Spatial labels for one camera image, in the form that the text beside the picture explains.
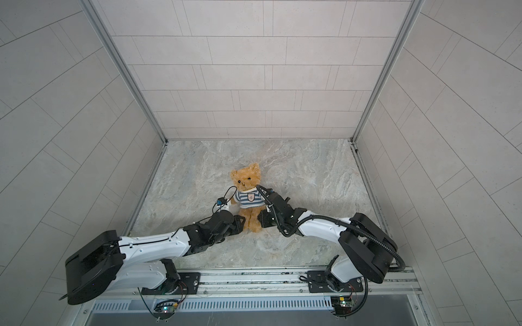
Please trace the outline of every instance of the brown plush toy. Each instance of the brown plush toy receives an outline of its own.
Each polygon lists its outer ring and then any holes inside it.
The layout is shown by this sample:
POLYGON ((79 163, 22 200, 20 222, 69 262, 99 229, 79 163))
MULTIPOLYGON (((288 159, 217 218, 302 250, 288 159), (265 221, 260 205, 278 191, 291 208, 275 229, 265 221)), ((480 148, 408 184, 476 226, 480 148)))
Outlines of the brown plush toy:
POLYGON ((232 204, 239 203, 239 215, 246 218, 245 227, 251 229, 252 232, 261 231, 261 223, 257 216, 266 206, 256 189, 256 186, 261 182, 259 164, 253 163, 238 171, 232 170, 230 178, 238 188, 231 202, 232 204))

